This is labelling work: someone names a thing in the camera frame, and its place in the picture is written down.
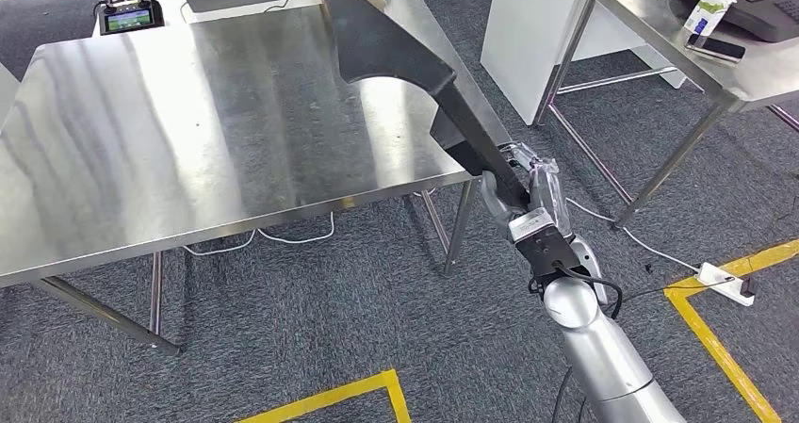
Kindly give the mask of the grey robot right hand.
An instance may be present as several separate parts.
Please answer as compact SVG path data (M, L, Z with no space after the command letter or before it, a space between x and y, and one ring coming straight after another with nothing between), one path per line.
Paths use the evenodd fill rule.
M517 204L505 203L498 196L495 175L490 171L482 173L480 195L502 235L511 239L510 222L531 210L543 207L553 219L566 242L571 243L575 239L575 235L558 178L560 170L556 160L539 156L524 142L505 144L500 151L513 168L523 168L526 171L529 177L526 189L530 194L528 209L522 209Z

